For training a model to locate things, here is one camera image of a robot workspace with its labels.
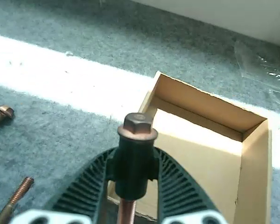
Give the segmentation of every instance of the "open cardboard box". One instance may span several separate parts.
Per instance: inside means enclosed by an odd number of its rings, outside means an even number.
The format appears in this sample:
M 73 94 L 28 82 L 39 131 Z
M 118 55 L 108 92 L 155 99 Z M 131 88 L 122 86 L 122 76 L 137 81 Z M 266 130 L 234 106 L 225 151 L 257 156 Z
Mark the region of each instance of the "open cardboard box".
M 154 117 L 154 145 L 194 177 L 228 223 L 270 223 L 268 119 L 160 72 L 139 111 Z M 118 203 L 114 188 L 108 198 Z M 157 181 L 149 181 L 137 214 L 157 218 L 157 199 Z

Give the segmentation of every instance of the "copper bolt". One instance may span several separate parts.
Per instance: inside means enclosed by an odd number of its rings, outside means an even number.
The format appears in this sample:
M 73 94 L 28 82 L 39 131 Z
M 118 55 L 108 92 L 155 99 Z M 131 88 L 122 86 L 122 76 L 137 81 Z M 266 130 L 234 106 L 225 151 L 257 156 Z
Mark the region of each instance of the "copper bolt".
M 26 194 L 33 182 L 34 179 L 32 177 L 25 177 L 18 189 L 9 199 L 9 203 L 15 205 Z
M 15 204 L 26 194 L 31 185 L 33 184 L 34 179 L 31 177 L 25 177 L 18 189 L 9 199 L 8 203 L 4 206 L 0 212 L 0 224 L 7 224 L 10 220 L 10 217 L 14 211 Z
M 0 106 L 0 123 L 5 119 L 5 118 L 10 118 L 12 119 L 14 115 L 14 110 L 10 108 L 7 105 L 2 105 Z
M 123 125 L 118 127 L 120 136 L 132 140 L 155 140 L 158 133 L 152 128 L 153 118 L 143 113 L 129 113 Z
M 136 210 L 136 201 L 120 199 L 117 224 L 133 224 Z

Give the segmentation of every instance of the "box flap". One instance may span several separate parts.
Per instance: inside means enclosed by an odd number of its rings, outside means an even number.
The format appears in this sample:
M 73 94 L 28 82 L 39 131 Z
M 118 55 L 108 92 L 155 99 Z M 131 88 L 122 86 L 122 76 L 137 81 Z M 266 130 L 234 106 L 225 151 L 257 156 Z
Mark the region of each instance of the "box flap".
M 223 126 L 243 133 L 266 120 L 185 82 L 164 74 L 158 76 L 155 96 Z

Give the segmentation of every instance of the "bolt thread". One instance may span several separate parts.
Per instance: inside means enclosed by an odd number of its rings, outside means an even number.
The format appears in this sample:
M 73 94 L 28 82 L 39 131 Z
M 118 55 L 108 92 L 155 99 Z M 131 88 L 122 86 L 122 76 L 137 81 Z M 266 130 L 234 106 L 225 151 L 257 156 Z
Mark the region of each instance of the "bolt thread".
M 26 194 L 33 182 L 34 179 L 32 177 L 25 177 L 18 189 L 9 199 L 9 203 L 16 204 Z

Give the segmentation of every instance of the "gray carpet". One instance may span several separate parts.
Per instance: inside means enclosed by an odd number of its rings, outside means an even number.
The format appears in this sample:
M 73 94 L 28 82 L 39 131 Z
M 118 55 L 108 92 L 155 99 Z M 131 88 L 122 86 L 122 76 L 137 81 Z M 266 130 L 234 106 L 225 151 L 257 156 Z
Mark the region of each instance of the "gray carpet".
M 144 76 L 161 70 L 280 114 L 268 87 L 241 77 L 234 43 L 242 41 L 277 67 L 280 47 L 128 0 L 107 0 L 103 7 L 93 0 L 0 0 L 0 35 Z M 37 182 L 16 213 L 42 207 L 67 176 L 117 144 L 113 119 L 0 86 L 3 103 L 16 109 L 16 118 L 0 128 L 0 209 L 26 175 Z M 280 224 L 278 168 L 272 223 Z

